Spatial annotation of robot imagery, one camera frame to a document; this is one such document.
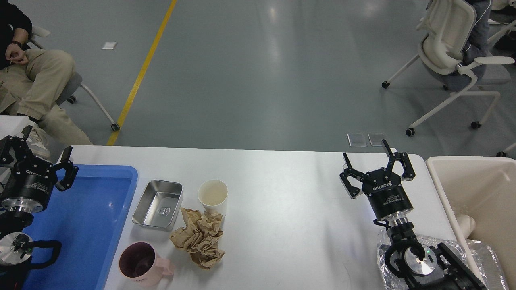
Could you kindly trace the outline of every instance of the pink mug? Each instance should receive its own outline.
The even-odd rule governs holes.
[[[157,284],[163,275],[174,275],[174,265],[162,259],[146,241],[129,245],[120,255],[118,268],[122,275],[142,287]]]

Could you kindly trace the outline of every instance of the white sneaker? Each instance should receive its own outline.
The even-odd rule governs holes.
[[[50,162],[50,151],[45,147],[49,144],[46,133],[36,123],[31,122],[30,125],[33,128],[27,137],[29,149],[32,150],[35,156]]]

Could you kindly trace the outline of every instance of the man's hand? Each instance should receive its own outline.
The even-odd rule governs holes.
[[[11,43],[5,50],[5,58],[14,65],[26,65],[29,63],[25,51],[17,44]]]

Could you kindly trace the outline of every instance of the wristwatch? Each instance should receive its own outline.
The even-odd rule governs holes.
[[[22,48],[22,46],[23,46],[23,44],[21,42],[11,41],[11,43],[18,45],[20,48]]]

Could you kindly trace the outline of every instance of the clear plastic wrap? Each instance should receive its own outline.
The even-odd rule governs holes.
[[[434,246],[437,247],[437,244],[444,243],[447,245],[450,250],[457,256],[459,259],[466,263],[466,255],[462,247],[453,240],[443,240],[443,239],[437,239],[425,235],[417,234],[417,240],[426,246]],[[391,290],[406,290],[408,289],[407,284],[405,281],[401,278],[396,277],[394,274],[392,274],[389,269],[387,269],[387,265],[385,264],[384,255],[387,251],[387,248],[390,246],[391,240],[389,236],[387,235],[387,232],[385,229],[381,229],[378,233],[378,267],[380,268],[380,272],[382,275],[383,283],[385,286],[385,289],[391,289]]]
[[[491,246],[477,240],[466,241],[487,289],[509,290],[498,257]]]

